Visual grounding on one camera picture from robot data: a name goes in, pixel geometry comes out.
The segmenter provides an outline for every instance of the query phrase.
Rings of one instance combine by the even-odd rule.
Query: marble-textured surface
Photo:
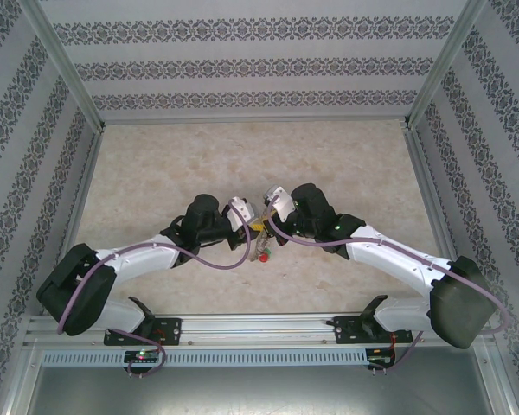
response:
[[[78,242],[107,248],[148,239],[200,193],[221,206],[238,195],[261,207],[273,184],[290,192],[305,182],[316,183],[337,212],[437,253],[398,121],[108,126]],[[126,282],[113,295],[178,314],[354,311],[379,294],[415,295],[321,249],[271,248],[266,264],[216,271],[190,262]],[[243,252],[221,244],[201,256],[231,264]]]

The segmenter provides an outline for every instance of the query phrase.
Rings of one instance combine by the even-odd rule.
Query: damask pattern wall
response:
[[[513,323],[498,345],[519,402],[519,0],[491,0],[417,125],[456,251]]]
[[[406,116],[465,0],[42,1],[106,121]]]
[[[0,0],[0,391],[96,140],[15,0]]]

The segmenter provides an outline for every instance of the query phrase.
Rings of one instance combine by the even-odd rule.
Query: patterned wallpaper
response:
[[[106,121],[405,116],[464,5],[42,2]]]
[[[417,131],[456,251],[512,315],[498,347],[519,402],[519,0],[485,5]]]
[[[0,392],[57,262],[95,140],[15,0],[0,0]]]

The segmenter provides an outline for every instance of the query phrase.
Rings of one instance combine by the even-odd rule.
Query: beige floor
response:
[[[437,253],[397,121],[109,126],[78,242],[107,248],[147,239],[200,193],[222,206],[234,195],[261,206],[274,183],[290,192],[306,182],[316,183],[337,212]],[[221,244],[201,255],[231,264],[243,250]],[[215,271],[191,262],[122,284],[112,295],[182,314],[353,311],[379,294],[415,295],[367,265],[273,243],[266,264]]]

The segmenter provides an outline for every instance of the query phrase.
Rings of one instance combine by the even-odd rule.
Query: purple cable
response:
[[[151,374],[154,374],[159,369],[161,369],[163,367],[163,365],[165,364],[165,361],[167,361],[167,353],[165,353],[165,348],[163,348],[163,346],[161,344],[154,342],[153,340],[147,339],[145,337],[142,337],[140,335],[134,335],[133,333],[127,333],[126,331],[123,331],[123,330],[117,330],[117,329],[109,329],[109,330],[114,333],[117,333],[118,335],[124,335],[125,337],[130,337],[131,339],[135,339],[135,340],[139,340],[140,342],[148,343],[151,346],[156,346],[158,348],[158,350],[160,352],[162,352],[162,361],[159,363],[159,365],[154,366],[152,369],[150,369],[146,373],[135,374],[135,373],[131,372],[132,364],[135,361],[130,361],[129,366],[127,366],[127,373],[129,374],[129,376],[131,376],[131,377],[138,376],[139,379],[145,378],[146,376],[150,376]]]
[[[79,294],[82,292],[83,288],[85,288],[85,285],[87,284],[88,280],[93,276],[93,274],[98,270],[103,264],[105,264],[108,261],[111,261],[112,259],[118,257],[119,255],[123,255],[124,253],[128,253],[130,251],[134,251],[141,248],[155,248],[155,247],[162,247],[162,248],[169,248],[169,249],[175,249],[176,251],[179,251],[181,253],[184,253],[185,255],[188,255],[189,257],[195,259],[201,264],[204,264],[206,266],[209,266],[211,268],[214,268],[215,270],[233,270],[234,268],[237,268],[241,266],[244,261],[246,261],[248,254],[250,253],[250,246],[252,244],[252,238],[250,236],[250,230],[248,229],[248,226],[246,224],[246,220],[242,217],[239,210],[233,206],[231,202],[228,203],[229,207],[236,213],[236,216],[239,218],[239,220],[244,225],[244,232],[246,233],[246,251],[244,252],[244,255],[242,258],[235,264],[232,265],[217,265],[212,264],[211,262],[206,261],[205,259],[202,259],[198,256],[196,256],[194,253],[187,251],[184,248],[181,248],[180,246],[172,245],[172,244],[164,244],[159,242],[144,242],[142,244],[136,244],[133,246],[127,246],[126,248],[120,249],[119,251],[112,253],[108,255],[107,257],[101,259],[99,262],[97,262],[88,272],[85,274],[83,279],[81,279],[79,285],[77,285],[77,288],[75,289],[75,292],[69,298],[69,302],[67,303],[67,307],[63,310],[63,314],[61,315],[60,322],[58,323],[58,329],[56,332],[58,335],[63,333],[63,327],[65,326],[66,320],[69,317],[69,314],[71,313],[71,310],[73,309],[73,306],[75,305],[75,302],[77,301],[77,298],[79,297]]]
[[[278,233],[283,238],[291,240],[292,242],[295,242],[300,245],[318,246],[318,247],[340,246],[340,245],[345,245],[345,244],[354,244],[354,243],[361,243],[361,242],[369,242],[369,243],[374,243],[377,245],[388,246],[389,248],[392,248],[395,251],[400,252],[411,259],[415,259],[416,261],[419,261],[423,265],[430,266],[436,271],[440,271],[440,272],[444,273],[445,275],[448,275],[454,279],[457,279],[460,283],[463,283],[463,284],[471,287],[473,290],[479,292],[480,294],[482,294],[483,296],[485,296],[486,298],[491,300],[491,302],[493,302],[498,307],[500,312],[502,313],[502,317],[503,317],[502,324],[500,324],[498,327],[496,327],[494,329],[481,330],[481,332],[480,332],[481,335],[494,335],[495,333],[505,330],[509,326],[509,321],[511,319],[509,312],[507,311],[505,306],[502,304],[502,302],[500,300],[498,300],[496,297],[494,297],[492,294],[490,294],[487,290],[472,283],[468,279],[461,277],[460,275],[456,274],[453,271],[447,270],[446,268],[433,264],[431,261],[429,261],[423,257],[420,257],[418,255],[415,255],[414,253],[409,252],[408,250],[402,248],[401,246],[397,246],[391,242],[387,242],[383,239],[377,239],[377,238],[350,238],[350,239],[337,240],[337,241],[333,241],[333,242],[308,242],[305,240],[294,238],[291,235],[287,235],[286,233],[281,231],[277,227],[277,225],[275,225],[275,222],[273,222],[273,219],[272,219],[271,215],[269,214],[272,212],[273,203],[278,198],[279,198],[278,196],[273,197],[271,202],[267,206],[267,220],[269,221],[269,224],[275,230],[275,232]]]

